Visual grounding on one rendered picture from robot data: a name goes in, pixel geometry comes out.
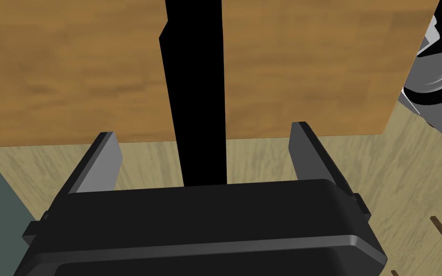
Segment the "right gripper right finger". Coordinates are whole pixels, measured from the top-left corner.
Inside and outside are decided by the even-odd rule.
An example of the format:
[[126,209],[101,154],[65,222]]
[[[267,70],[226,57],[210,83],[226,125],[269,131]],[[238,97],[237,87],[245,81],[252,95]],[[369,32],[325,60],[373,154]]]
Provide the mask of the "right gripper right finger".
[[336,163],[308,123],[293,122],[291,124],[289,154],[297,179],[327,179],[347,195],[354,194]]

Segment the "black upright bar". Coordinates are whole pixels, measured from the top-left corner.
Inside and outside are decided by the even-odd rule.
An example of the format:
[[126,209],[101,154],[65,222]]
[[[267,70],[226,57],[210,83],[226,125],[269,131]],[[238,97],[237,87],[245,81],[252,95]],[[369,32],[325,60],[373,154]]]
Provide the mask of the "black upright bar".
[[159,42],[183,184],[226,184],[221,0],[164,1]]

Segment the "brown wooden table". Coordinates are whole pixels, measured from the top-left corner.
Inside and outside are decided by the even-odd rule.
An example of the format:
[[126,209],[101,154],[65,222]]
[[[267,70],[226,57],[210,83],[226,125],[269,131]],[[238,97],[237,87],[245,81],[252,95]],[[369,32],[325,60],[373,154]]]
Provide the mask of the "brown wooden table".
[[[227,139],[384,132],[439,0],[172,0],[221,8]],[[165,0],[0,0],[0,147],[174,140]]]

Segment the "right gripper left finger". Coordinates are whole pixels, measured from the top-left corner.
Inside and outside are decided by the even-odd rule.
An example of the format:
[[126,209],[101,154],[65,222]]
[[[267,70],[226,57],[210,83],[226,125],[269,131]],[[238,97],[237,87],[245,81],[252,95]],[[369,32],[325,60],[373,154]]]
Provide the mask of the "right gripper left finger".
[[102,132],[69,178],[68,193],[112,191],[123,156],[115,132]]

